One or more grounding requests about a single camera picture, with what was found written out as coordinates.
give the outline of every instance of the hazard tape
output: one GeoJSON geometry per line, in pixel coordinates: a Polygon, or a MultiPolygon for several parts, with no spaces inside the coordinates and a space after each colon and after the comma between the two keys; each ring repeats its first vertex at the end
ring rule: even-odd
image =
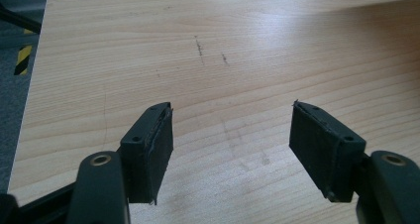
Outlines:
{"type": "MultiPolygon", "coordinates": [[[[32,32],[25,29],[24,34],[32,32]]],[[[16,62],[15,75],[25,75],[28,72],[29,56],[31,55],[32,46],[21,47],[18,53],[18,61],[16,62]]]]}

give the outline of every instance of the wooden table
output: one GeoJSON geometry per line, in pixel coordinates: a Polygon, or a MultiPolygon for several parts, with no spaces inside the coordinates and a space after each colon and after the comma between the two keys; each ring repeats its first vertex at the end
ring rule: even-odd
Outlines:
{"type": "Polygon", "coordinates": [[[356,223],[288,148],[294,100],[420,164],[420,0],[48,0],[13,167],[20,204],[170,101],[158,206],[133,223],[356,223]]]}

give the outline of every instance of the gray carpet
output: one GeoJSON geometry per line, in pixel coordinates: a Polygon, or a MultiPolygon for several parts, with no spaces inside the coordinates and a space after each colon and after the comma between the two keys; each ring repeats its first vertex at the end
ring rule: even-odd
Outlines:
{"type": "MultiPolygon", "coordinates": [[[[0,0],[0,3],[11,11],[41,22],[46,0],[0,0]]],[[[0,38],[22,34],[22,28],[0,21],[0,38]]],[[[9,185],[37,45],[33,45],[25,75],[14,75],[18,52],[19,48],[0,50],[0,193],[7,192],[9,185]]]]}

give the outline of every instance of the light wood surface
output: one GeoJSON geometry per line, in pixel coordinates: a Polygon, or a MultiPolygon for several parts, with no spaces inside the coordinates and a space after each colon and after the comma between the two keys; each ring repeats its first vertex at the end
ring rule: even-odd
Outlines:
{"type": "Polygon", "coordinates": [[[48,0],[9,191],[73,182],[170,101],[158,206],[133,223],[356,223],[288,148],[291,104],[420,164],[419,89],[420,0],[48,0]]]}

